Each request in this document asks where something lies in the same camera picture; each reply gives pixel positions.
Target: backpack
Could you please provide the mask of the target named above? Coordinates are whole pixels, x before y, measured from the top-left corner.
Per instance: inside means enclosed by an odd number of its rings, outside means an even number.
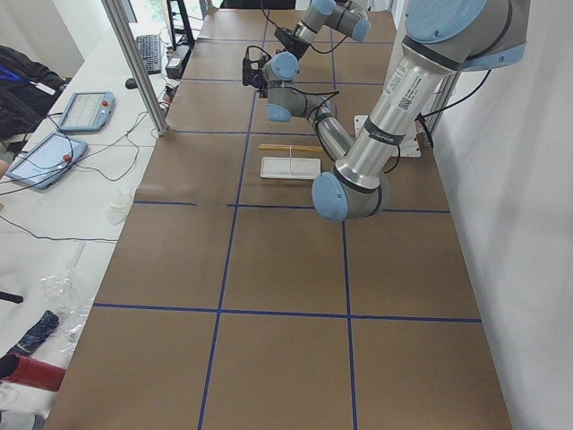
[[[62,93],[65,80],[43,64],[2,45],[0,66],[0,139],[31,133]],[[10,79],[12,73],[23,79]],[[55,93],[50,95],[30,82],[42,83]]]

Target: white mounting plate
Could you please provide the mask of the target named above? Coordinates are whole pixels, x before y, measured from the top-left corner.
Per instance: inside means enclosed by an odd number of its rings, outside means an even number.
[[[360,132],[360,129],[363,127],[367,117],[368,117],[367,115],[355,116],[356,136],[358,135],[358,132]],[[408,131],[408,134],[406,135],[402,143],[400,143],[400,157],[411,157],[417,159],[422,156],[422,153],[420,152],[420,145],[418,145],[418,141],[415,139],[415,136],[416,136],[415,124],[412,123],[410,131]],[[392,157],[396,157],[397,155],[398,155],[398,148],[394,150]]]
[[[263,157],[261,161],[261,177],[267,179],[314,179],[320,173],[320,159]]]

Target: dark blue cloth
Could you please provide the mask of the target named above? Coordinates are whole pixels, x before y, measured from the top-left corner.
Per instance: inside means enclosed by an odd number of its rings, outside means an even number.
[[[8,354],[19,354],[25,357],[33,354],[46,341],[59,323],[60,320],[56,314],[52,311],[45,311],[39,321],[26,331],[24,337],[8,351]]]

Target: red cylinder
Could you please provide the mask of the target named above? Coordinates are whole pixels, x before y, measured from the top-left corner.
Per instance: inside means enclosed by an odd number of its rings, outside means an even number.
[[[0,381],[19,383],[48,391],[58,391],[65,369],[18,354],[0,358]]]

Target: keyboard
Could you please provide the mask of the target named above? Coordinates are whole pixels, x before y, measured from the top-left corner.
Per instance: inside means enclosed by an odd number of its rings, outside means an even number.
[[[135,38],[135,46],[148,74],[161,73],[161,39],[158,34]]]

